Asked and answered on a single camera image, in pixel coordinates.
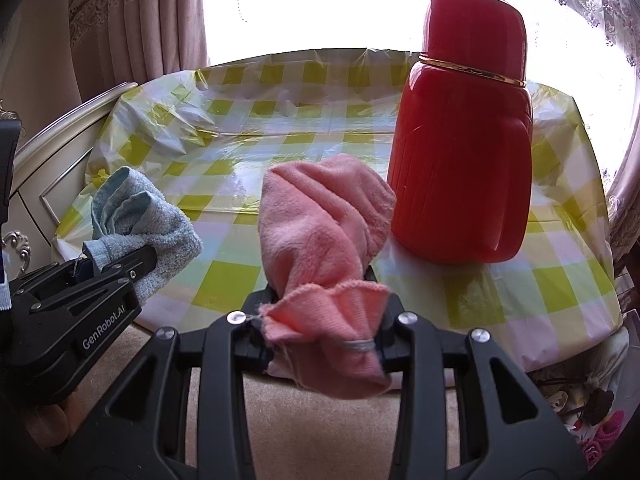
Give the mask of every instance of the beige carpet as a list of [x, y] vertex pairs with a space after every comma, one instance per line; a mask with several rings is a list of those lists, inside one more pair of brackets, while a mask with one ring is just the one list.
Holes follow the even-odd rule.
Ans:
[[[86, 414], [138, 352], [148, 335], [129, 327], [84, 378], [76, 396]], [[191, 380], [187, 463], [196, 463], [199, 370]], [[335, 400], [289, 381], [244, 378], [244, 396], [257, 480], [383, 480], [396, 437], [398, 393]], [[447, 391], [449, 467], [459, 461], [455, 391]]]

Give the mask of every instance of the checkered tablecloth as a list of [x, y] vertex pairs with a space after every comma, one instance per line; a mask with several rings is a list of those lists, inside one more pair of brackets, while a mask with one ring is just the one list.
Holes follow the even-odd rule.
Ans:
[[[189, 216], [204, 242], [138, 321], [151, 329], [207, 326], [266, 284], [256, 229], [265, 170], [350, 153], [386, 176], [402, 86], [416, 61], [416, 54], [383, 50], [291, 52], [170, 74], [130, 90], [104, 125], [87, 187], [63, 218], [55, 248], [75, 257], [92, 234], [97, 187], [121, 166], [137, 168]], [[536, 83], [528, 89], [534, 185], [517, 256], [441, 267], [390, 239], [374, 269], [405, 308], [445, 329], [487, 327], [531, 370], [593, 346], [622, 319], [606, 202], [580, 114], [559, 91]]]

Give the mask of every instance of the thermos handle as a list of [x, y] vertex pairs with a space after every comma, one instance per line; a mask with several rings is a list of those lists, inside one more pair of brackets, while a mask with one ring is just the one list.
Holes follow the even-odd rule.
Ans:
[[504, 262], [520, 250], [527, 228], [531, 200], [531, 145], [527, 127], [518, 119], [509, 120], [503, 129], [508, 143], [509, 187], [505, 200], [500, 241], [495, 249], [483, 248], [484, 262]]

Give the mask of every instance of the pink cloth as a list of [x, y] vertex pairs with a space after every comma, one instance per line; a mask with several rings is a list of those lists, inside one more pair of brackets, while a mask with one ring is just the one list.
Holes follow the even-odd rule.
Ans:
[[281, 300], [260, 308], [262, 331], [276, 364], [307, 388], [359, 399], [391, 384], [371, 341], [389, 291], [362, 277], [395, 203], [386, 182], [349, 155], [286, 162], [264, 176], [262, 264]]

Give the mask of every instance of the metal bolt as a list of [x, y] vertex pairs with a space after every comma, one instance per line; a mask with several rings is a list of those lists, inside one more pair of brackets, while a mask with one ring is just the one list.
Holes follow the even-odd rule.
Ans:
[[478, 341], [479, 343], [486, 343], [491, 339], [491, 334], [484, 328], [475, 328], [471, 332], [471, 339]]
[[156, 330], [156, 337], [160, 341], [169, 341], [169, 339], [174, 338], [175, 329], [170, 326], [161, 326], [158, 330]]
[[398, 314], [398, 321], [403, 325], [412, 325], [418, 321], [418, 316], [413, 312], [403, 312], [402, 314]]
[[240, 325], [246, 321], [246, 314], [241, 310], [235, 310], [226, 315], [226, 320], [232, 325]]

